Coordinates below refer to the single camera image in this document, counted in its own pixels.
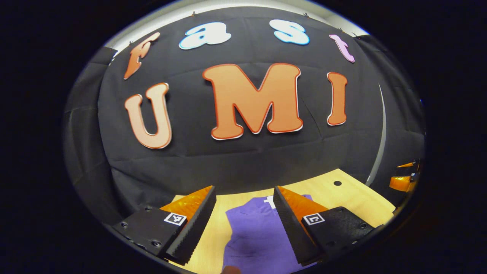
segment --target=letter m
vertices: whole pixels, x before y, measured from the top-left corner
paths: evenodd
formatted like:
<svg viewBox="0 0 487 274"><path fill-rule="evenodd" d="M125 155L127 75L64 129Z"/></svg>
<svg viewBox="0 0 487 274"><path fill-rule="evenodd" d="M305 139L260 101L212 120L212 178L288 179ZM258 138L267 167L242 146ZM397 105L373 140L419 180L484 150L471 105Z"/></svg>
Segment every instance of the letter m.
<svg viewBox="0 0 487 274"><path fill-rule="evenodd" d="M272 64L256 89L242 69L235 64L207 68L203 78L211 81L215 96L216 127L211 136L217 140L239 138L244 128L235 120L235 109L247 127L258 134L272 106L272 119L267 129L272 133L298 131L303 126L298 112L298 67Z"/></svg>

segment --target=wooden table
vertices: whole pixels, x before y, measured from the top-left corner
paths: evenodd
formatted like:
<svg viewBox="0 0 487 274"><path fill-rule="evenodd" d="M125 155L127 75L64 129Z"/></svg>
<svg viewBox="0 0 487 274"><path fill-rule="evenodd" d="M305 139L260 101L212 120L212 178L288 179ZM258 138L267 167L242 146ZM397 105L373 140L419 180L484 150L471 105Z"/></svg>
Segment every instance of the wooden table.
<svg viewBox="0 0 487 274"><path fill-rule="evenodd" d="M344 206L373 227L387 223L395 210L384 197L340 169L283 187L301 195L310 194L313 201L329 209ZM273 193L274 189L266 189L217 195L215 208L189 263L185 266L171 263L198 274L219 274L223 265L225 245L232 236L225 212L244 205L251 198L270 196Z"/></svg>

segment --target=purple shirt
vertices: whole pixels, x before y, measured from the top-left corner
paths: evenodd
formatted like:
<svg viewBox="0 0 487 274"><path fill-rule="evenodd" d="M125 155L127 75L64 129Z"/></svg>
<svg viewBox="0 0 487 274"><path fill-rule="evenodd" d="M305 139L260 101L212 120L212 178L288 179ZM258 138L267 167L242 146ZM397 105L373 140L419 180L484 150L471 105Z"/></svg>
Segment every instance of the purple shirt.
<svg viewBox="0 0 487 274"><path fill-rule="evenodd" d="M223 268L236 266L242 274L289 274L315 264L303 267L296 261L272 196L252 198L226 216L232 237L225 246Z"/></svg>

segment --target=orange letter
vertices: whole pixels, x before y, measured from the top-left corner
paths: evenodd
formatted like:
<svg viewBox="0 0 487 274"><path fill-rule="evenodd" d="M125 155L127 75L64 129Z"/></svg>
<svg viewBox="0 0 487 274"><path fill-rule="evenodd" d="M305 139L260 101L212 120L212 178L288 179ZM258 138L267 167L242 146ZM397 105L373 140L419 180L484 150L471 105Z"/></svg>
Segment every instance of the orange letter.
<svg viewBox="0 0 487 274"><path fill-rule="evenodd" d="M159 38L160 33L156 32L153 35L149 36L149 38L145 39L142 43L138 44L136 47L130 51L130 59L129 59L129 66L127 67L127 71L123 76L124 80L127 80L132 74L134 74L142 65L139 62L139 57L144 58L147 55L147 52L150 48L150 41L154 41Z"/></svg>
<svg viewBox="0 0 487 274"><path fill-rule="evenodd" d="M148 133L144 126L144 119L140 112L142 95L136 94L125 101L125 108L129 112L133 133L137 140L148 148L164 148L171 142L171 124L166 107L166 98L164 97L168 90L168 84L159 83L150 87L146 92L146 97L152 102L152 109L154 110L157 124L156 134Z"/></svg>
<svg viewBox="0 0 487 274"><path fill-rule="evenodd" d="M347 120L345 115L345 85L347 78L336 72L329 72L328 80L332 84L332 112L328 116L328 124L337 126L343 124Z"/></svg>
<svg viewBox="0 0 487 274"><path fill-rule="evenodd" d="M258 134L269 108L272 119L267 129L272 133L298 131L303 121L298 114L297 81L301 75L298 67L291 64L272 64L256 89L247 75L235 64L223 64L207 68L203 78L211 81L215 96L217 126L211 136L217 140L238 138L244 128L235 120L238 110L247 127Z"/></svg>

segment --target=black fabric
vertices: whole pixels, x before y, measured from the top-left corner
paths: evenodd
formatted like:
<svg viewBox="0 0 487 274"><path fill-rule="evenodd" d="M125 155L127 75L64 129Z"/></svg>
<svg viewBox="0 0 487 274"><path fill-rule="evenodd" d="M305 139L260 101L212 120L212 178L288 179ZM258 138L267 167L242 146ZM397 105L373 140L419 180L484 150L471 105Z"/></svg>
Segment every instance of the black fabric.
<svg viewBox="0 0 487 274"><path fill-rule="evenodd" d="M100 84L114 49L101 48L74 84L63 116L63 149L74 188L100 221L114 224L123 219L117 202L97 118Z"/></svg>
<svg viewBox="0 0 487 274"><path fill-rule="evenodd" d="M425 156L425 118L414 83L395 57L370 35L356 38L357 44L379 70L380 86L386 110L384 155L370 187L395 206L405 192L389 187L397 166Z"/></svg>
<svg viewBox="0 0 487 274"><path fill-rule="evenodd" d="M272 19L296 22L306 29L306 46L284 43L269 26ZM223 22L230 40L216 45L182 50L184 33L208 22ZM142 66L123 80L130 51L154 32ZM305 180L341 168L362 182L367 179L382 133L382 101L377 70L351 36L304 16L270 8L234 7L208 11L166 25L121 51L106 71L98 101L103 147L112 166L124 204L136 211L142 202L163 203L172 194L187 195L208 185L217 194L272 188ZM340 53L328 35L348 43L355 63ZM239 65L255 86L260 86L272 63L285 62L301 69L298 78L299 114L303 129L272 134L265 127L252 134L244 125L238 139L217 141L210 136L216 126L211 83L202 72L225 63ZM331 127L332 89L326 75L343 74L347 121ZM164 149L144 147L135 138L125 100L144 98L141 112L147 131L156 132L155 119L145 91L166 82L172 141Z"/></svg>

